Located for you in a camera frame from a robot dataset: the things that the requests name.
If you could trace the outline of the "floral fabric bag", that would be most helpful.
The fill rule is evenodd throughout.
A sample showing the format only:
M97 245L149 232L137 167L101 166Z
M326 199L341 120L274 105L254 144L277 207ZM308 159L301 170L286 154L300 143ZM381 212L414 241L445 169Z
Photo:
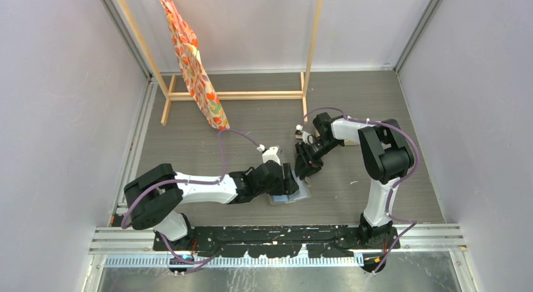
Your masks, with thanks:
M173 0L159 0L166 15L180 73L191 98L214 129L229 129L229 120L201 61L197 36Z

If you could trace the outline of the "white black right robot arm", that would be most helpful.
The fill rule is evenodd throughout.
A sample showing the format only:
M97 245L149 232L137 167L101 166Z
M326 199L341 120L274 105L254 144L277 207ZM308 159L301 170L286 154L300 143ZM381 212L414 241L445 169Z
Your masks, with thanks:
M295 175L304 180L324 165L323 157L350 141L360 146L365 170L370 181L367 206L356 231L359 242L375 248L392 234L392 202L397 188L409 170L415 169L417 150L394 119L371 121L349 116L331 117L327 112L316 115L313 125L318 136L304 131L298 124L296 135Z

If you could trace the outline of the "aluminium front rail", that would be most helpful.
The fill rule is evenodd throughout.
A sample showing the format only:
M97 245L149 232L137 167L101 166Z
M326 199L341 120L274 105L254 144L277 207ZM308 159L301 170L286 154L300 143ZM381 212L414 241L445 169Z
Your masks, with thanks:
M422 224L408 229L393 226L384 238L364 242L354 225L287 226L202 226L190 237L171 243L177 253L194 252L201 256L222 257L342 257L348 252L381 254L392 251L466 251L467 246L456 224Z

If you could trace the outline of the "grey card holder wallet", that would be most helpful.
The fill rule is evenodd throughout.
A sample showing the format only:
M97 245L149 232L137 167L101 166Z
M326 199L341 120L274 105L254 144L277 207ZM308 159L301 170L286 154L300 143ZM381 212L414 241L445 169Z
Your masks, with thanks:
M298 190L291 195L269 195L268 198L272 205L294 203L310 198L309 184L297 177L294 170L292 170L292 176L296 184L298 184Z

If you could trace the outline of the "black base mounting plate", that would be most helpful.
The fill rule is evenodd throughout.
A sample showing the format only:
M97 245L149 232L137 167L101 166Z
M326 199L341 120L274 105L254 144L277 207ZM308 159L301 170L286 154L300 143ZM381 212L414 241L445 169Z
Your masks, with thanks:
M351 257L354 250L383 253L397 236L395 227L365 239L358 226L349 225L198 226L169 245L175 252L192 251L203 257L282 258L304 251L309 258Z

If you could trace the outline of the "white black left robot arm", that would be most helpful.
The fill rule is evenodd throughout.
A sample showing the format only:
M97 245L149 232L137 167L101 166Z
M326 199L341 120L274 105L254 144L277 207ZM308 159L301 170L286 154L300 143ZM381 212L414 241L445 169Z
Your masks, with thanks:
M267 194L274 203L290 203L308 196L304 181L295 176L288 163L269 160L245 171L232 171L223 177L193 176L160 164L124 188L128 211L121 227L155 229L179 251L192 245L190 223L176 207L185 203L248 203Z

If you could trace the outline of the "wooden rack frame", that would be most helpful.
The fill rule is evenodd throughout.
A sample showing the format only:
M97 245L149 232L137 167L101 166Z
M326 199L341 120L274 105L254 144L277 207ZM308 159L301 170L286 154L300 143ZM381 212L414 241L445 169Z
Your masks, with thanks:
M159 71L154 57L151 54L148 45L144 39L142 32L139 29L138 23L131 12L126 0L115 0L118 4L119 14L123 16L126 22L126 29L133 34L134 48L141 53L141 64L148 67L148 80L155 80L165 97L165 107L161 118L161 124L166 125L168 115L170 113L170 106L172 102L189 101L192 96L187 92L176 92L176 75L172 75L170 84L167 85ZM218 92L217 95L221 100L300 100L302 102L302 109L304 120L307 122L307 91L310 79L310 71L312 68L312 61L314 57L317 32L319 30L319 22L322 11L323 0L316 0L314 11L314 20L312 25L312 34L310 38L309 53L307 55L307 65L303 72L300 72L300 90L285 90L285 91L227 91Z

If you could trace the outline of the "cream oval tray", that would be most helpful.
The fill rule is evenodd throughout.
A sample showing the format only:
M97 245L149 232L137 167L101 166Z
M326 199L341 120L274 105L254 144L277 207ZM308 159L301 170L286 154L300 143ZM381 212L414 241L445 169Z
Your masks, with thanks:
M318 132L318 130L315 130L315 137L316 138L320 137L320 133ZM350 140L345 139L344 140L344 145L345 146L359 146L360 144L358 142L354 142L354 141L350 141Z

